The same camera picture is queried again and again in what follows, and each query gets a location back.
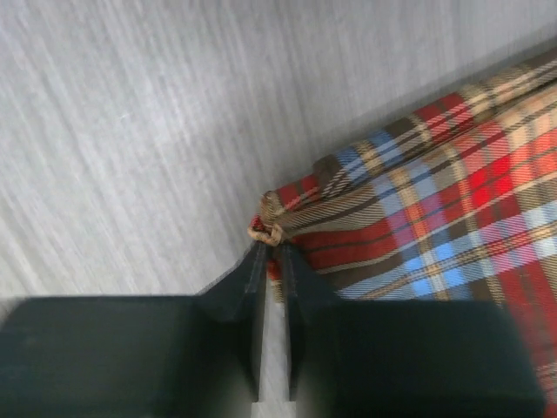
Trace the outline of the red brown plaid shirt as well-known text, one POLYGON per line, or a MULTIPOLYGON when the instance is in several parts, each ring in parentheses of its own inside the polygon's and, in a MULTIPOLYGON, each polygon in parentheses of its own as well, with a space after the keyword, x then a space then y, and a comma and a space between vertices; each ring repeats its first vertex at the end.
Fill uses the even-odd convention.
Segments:
POLYGON ((348 299, 509 304, 555 416, 555 51, 320 159, 248 232, 295 245, 348 299))

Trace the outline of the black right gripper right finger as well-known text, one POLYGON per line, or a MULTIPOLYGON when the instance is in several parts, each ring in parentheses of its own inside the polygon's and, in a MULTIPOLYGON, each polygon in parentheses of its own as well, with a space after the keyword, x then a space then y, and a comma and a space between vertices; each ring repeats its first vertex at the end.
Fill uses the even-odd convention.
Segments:
POLYGON ((492 302, 349 300, 281 251, 299 417, 541 417, 511 314, 492 302))

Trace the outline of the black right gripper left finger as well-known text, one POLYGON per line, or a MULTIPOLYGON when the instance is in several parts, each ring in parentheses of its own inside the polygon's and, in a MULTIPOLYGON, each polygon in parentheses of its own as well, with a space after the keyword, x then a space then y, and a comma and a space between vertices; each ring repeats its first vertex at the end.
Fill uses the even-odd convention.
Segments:
POLYGON ((248 417, 266 248, 202 293, 38 297, 1 326, 4 417, 248 417))

